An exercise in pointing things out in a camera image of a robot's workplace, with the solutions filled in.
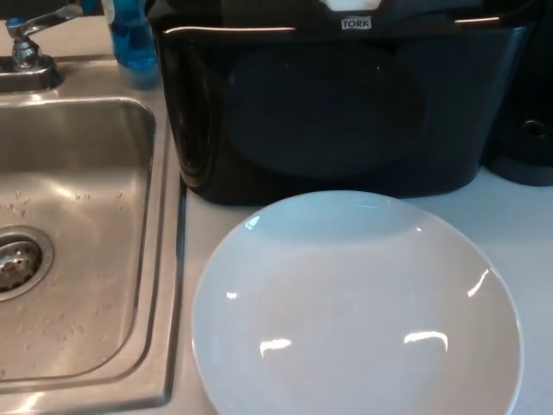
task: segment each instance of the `sink drain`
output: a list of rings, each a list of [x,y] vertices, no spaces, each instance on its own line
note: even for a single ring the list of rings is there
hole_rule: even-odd
[[[33,227],[0,228],[0,301],[33,288],[48,272],[54,248]]]

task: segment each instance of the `sink rim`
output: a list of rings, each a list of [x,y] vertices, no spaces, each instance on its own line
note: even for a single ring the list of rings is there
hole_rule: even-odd
[[[112,57],[68,58],[60,60],[59,66],[67,78],[58,88],[43,93],[0,95],[0,109],[124,100],[140,105],[155,120],[136,311],[129,335],[99,367],[63,378],[0,380],[0,413],[22,408],[73,412],[83,408],[113,410],[161,405],[167,401],[172,385],[181,286],[177,280],[180,171],[171,148],[173,140],[162,90],[140,92],[125,88]],[[94,71],[105,77],[94,76]]]

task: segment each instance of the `white countertop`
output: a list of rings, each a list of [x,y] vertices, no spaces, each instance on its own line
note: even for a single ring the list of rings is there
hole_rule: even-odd
[[[34,37],[53,56],[111,52],[103,17],[68,22]],[[10,52],[0,35],[0,54]],[[449,195],[411,200],[442,217],[470,238],[494,263],[514,297],[524,332],[522,389],[513,415],[553,414],[553,187],[530,188],[483,169],[476,180]],[[214,414],[192,360],[189,316],[194,288],[220,240],[252,208],[220,207],[187,195],[185,263],[179,348],[171,401],[135,414]]]

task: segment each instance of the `blue dish soap bottle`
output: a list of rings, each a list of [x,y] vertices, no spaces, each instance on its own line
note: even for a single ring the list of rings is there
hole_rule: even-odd
[[[144,12],[145,0],[102,0],[102,5],[124,82],[136,89],[157,86],[156,47]]]

